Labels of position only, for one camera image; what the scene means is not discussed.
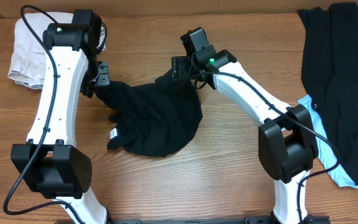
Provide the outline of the black t-shirt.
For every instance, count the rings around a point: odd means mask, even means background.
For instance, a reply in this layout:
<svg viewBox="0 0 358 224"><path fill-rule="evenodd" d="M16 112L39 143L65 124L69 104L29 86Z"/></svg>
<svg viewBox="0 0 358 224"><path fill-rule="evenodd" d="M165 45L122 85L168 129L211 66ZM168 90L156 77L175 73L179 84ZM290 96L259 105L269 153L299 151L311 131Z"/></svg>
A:
<svg viewBox="0 0 358 224"><path fill-rule="evenodd" d="M184 148L195 136L203 118L196 88L189 79L175 81L172 72L153 83L129 86L111 81L95 90L114 113L108 149L166 157Z"/></svg>

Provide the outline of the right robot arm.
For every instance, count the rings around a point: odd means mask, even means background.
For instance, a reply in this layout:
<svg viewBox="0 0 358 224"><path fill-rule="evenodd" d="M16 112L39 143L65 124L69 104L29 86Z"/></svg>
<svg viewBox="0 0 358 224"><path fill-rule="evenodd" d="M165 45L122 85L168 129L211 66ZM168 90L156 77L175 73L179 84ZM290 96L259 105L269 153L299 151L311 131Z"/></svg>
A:
<svg viewBox="0 0 358 224"><path fill-rule="evenodd" d="M217 52L203 28L180 37L184 57L172 58L175 81L204 82L226 95L258 127L258 156L273 179L275 205L265 217L247 223L317 223L305 207L306 177L318 156L309 111L290 106L264 90L227 50Z"/></svg>

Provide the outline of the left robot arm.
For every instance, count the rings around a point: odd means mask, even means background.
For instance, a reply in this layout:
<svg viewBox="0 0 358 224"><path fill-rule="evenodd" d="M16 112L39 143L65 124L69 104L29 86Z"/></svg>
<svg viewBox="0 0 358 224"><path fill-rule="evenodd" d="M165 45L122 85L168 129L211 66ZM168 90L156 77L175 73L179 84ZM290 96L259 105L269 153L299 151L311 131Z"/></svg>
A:
<svg viewBox="0 0 358 224"><path fill-rule="evenodd" d="M47 205L62 206L73 223L111 222L91 189L91 160L75 141L79 96L109 84L108 65L98 60L106 37L105 23L90 9L77 9L69 23L52 21L37 37L46 51L45 81L27 140L11 150L18 181Z"/></svg>

